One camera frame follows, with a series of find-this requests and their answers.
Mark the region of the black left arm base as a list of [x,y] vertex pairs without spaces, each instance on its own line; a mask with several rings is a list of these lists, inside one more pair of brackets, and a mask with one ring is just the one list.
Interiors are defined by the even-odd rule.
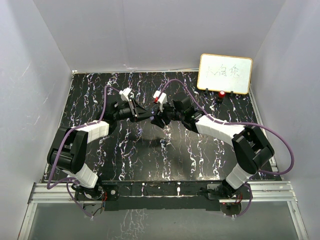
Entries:
[[116,201],[119,198],[119,187],[115,184],[103,184],[102,182],[98,182],[94,188],[72,184],[71,188],[76,192],[78,200],[85,198],[106,202]]

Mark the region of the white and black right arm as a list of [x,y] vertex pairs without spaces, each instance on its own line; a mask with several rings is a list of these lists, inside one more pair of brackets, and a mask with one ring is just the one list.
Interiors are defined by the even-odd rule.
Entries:
[[219,119],[196,110],[187,97],[177,98],[170,105],[167,96],[160,91],[153,95],[159,108],[151,123],[164,128],[171,121],[197,134],[211,136],[233,147],[237,163],[228,176],[216,188],[222,196],[235,198],[243,184],[272,158],[275,151],[258,126],[220,124]]

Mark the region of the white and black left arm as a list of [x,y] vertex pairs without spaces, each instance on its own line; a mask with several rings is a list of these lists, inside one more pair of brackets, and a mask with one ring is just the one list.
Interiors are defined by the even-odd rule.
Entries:
[[105,103],[100,118],[73,128],[59,127],[48,152],[47,163],[64,171],[86,188],[85,192],[91,199],[97,200],[103,195],[104,188],[97,183],[97,174],[85,163],[87,144],[112,134],[118,121],[128,119],[137,123],[151,116],[152,113],[133,98]]

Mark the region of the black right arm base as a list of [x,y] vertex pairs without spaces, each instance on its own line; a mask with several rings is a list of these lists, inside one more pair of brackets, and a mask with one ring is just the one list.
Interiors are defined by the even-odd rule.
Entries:
[[201,187],[200,191],[208,200],[231,200],[236,197],[242,197],[242,200],[250,200],[253,198],[248,185],[244,184],[238,189],[233,189],[228,184],[213,182]]

